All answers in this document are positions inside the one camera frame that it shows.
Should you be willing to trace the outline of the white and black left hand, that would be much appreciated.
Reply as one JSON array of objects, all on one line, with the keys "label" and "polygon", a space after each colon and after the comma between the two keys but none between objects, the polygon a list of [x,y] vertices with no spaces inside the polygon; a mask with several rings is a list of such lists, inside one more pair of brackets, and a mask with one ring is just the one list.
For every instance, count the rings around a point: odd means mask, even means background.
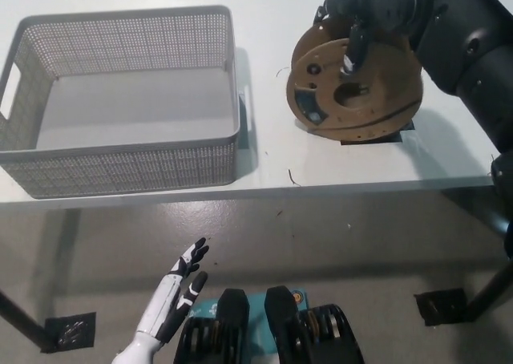
[{"label": "white and black left hand", "polygon": [[139,321],[137,333],[146,334],[161,343],[170,341],[203,289],[208,274],[199,272],[183,293],[180,293],[181,284],[190,273],[200,268],[200,261],[208,249],[206,239],[202,237],[179,257],[153,293]]}]

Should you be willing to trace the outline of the black and white right hand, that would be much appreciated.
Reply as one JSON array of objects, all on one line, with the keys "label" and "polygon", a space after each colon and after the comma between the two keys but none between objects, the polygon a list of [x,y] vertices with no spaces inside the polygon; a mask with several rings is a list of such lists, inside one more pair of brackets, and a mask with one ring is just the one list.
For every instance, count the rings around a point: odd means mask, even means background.
[{"label": "black and white right hand", "polygon": [[314,22],[344,17],[353,21],[340,72],[351,76],[365,62],[377,28],[403,34],[414,18],[417,0],[325,0],[317,8]]}]

